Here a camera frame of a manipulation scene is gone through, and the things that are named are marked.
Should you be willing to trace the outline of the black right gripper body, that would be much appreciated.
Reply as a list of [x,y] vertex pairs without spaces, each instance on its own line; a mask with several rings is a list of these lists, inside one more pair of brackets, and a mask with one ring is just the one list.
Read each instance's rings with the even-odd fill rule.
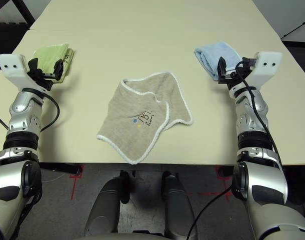
[[226,84],[228,87],[234,87],[242,82],[242,78],[236,71],[228,74],[225,70],[218,69],[218,84]]

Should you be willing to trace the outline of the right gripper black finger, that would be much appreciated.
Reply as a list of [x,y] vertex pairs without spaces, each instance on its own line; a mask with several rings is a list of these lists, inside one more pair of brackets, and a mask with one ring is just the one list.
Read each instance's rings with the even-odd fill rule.
[[218,78],[225,78],[226,76],[226,61],[225,59],[221,56],[219,58],[218,64],[217,64],[217,74],[218,74]]
[[238,63],[238,72],[250,73],[251,71],[251,59],[243,57],[242,60]]

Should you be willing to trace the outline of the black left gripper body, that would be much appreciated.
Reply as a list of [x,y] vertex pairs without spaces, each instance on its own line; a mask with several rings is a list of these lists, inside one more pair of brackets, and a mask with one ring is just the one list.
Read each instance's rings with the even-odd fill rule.
[[56,73],[43,73],[43,71],[39,68],[30,70],[29,77],[37,85],[46,90],[51,90],[54,84],[52,80],[58,80],[58,75]]

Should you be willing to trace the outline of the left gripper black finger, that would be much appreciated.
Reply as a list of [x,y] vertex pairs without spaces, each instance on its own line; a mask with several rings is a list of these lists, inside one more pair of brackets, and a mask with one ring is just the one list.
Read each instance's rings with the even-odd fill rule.
[[38,68],[38,58],[33,58],[28,61],[29,72],[38,73],[40,69]]
[[53,71],[54,79],[59,81],[62,77],[63,72],[64,72],[64,62],[62,59],[59,59],[54,64],[54,71]]

